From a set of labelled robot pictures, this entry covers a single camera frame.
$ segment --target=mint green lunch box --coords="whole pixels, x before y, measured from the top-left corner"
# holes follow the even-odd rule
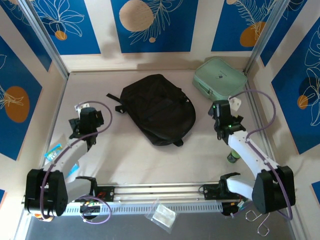
[[[195,71],[192,83],[206,98],[216,101],[241,92],[247,80],[242,72],[214,57]]]

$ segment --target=clear plastic bag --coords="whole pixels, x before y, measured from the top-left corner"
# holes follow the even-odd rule
[[[177,218],[177,213],[161,204],[157,199],[144,216],[170,234]]]

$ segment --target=gray floor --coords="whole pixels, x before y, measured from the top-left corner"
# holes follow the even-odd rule
[[[182,213],[171,234],[143,215],[114,215],[101,225],[84,223],[80,216],[56,217],[52,222],[32,218],[27,240],[292,240],[291,228],[276,212],[266,225],[266,237],[257,234],[261,220],[248,222],[245,212],[234,219],[221,213]]]

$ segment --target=orange circle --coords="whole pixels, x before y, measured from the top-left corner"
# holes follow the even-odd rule
[[[56,32],[54,33],[54,35],[55,35],[55,37],[56,37],[57,39],[59,39],[59,40],[61,40],[61,41],[64,41],[64,40],[67,39],[67,34],[66,34],[64,31],[58,30],[58,31],[56,31]]]
[[[7,116],[16,123],[23,123],[29,114],[30,102],[27,92],[19,86],[10,87],[4,95]]]
[[[243,47],[254,47],[265,25],[266,25],[266,22],[259,21],[254,25],[248,26],[241,33],[240,44]]]
[[[302,110],[306,109],[308,107],[308,98],[305,95],[301,95],[298,98],[297,103],[299,108],[301,108]]]

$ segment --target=backpack strap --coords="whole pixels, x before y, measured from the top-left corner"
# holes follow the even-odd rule
[[[182,139],[173,142],[174,145],[176,145],[177,147],[181,147],[184,144],[184,141],[182,141]]]
[[[116,96],[114,96],[114,95],[112,95],[110,93],[108,93],[106,96],[108,98],[111,98],[112,100],[117,101],[118,103],[121,103],[120,98],[118,98],[118,97],[116,97]],[[120,105],[120,106],[116,106],[115,107],[115,111],[118,112],[118,113],[124,114],[127,110],[126,110],[125,106]]]

